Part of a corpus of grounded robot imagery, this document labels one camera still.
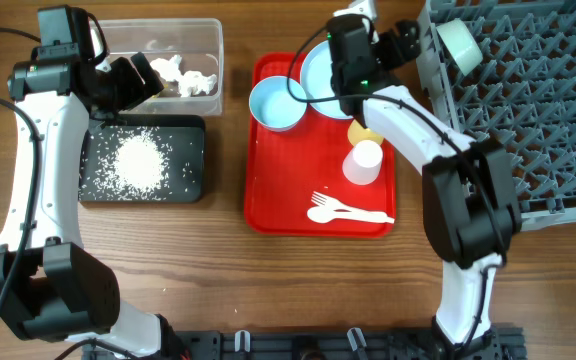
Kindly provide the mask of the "mint green bowl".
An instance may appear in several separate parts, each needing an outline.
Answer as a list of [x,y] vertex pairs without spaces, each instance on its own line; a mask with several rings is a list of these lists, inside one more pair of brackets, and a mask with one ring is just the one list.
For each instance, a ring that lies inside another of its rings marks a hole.
[[461,19],[436,27],[449,55],[464,76],[469,75],[483,61],[483,53],[475,38]]

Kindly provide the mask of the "white napkin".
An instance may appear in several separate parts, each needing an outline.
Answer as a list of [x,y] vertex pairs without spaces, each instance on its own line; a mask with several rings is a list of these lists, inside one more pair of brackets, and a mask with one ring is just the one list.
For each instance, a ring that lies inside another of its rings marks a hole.
[[181,97],[209,95],[217,83],[217,76],[204,76],[200,71],[187,71],[177,79],[177,83]]

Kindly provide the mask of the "white tissue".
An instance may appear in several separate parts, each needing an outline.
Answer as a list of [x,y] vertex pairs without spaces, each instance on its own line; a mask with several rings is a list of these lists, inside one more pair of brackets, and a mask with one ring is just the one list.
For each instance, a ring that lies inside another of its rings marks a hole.
[[150,62],[150,66],[166,82],[175,82],[181,76],[180,65],[182,57],[178,54],[173,55],[170,59],[157,58]]

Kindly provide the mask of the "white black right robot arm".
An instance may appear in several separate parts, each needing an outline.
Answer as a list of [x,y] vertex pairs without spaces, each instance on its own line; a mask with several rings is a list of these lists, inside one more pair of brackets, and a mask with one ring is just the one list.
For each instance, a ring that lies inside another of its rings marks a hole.
[[492,341],[495,273],[522,228],[510,156],[494,138],[477,141],[441,122],[393,74],[421,53],[418,22],[377,33],[372,15],[355,2],[325,29],[342,111],[384,137],[421,176],[424,230],[443,262],[436,346],[452,358],[480,351]]

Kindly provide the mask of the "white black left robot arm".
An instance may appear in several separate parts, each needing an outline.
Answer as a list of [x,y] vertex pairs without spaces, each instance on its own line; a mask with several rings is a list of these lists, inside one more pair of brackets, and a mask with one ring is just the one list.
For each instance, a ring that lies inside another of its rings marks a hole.
[[17,150],[0,233],[0,324],[22,340],[123,358],[179,354],[167,321],[123,301],[113,271],[85,251],[77,210],[91,116],[132,109],[162,83],[142,54],[109,61],[101,27],[84,9],[43,8],[38,22],[36,47],[14,66],[4,101],[16,116]]

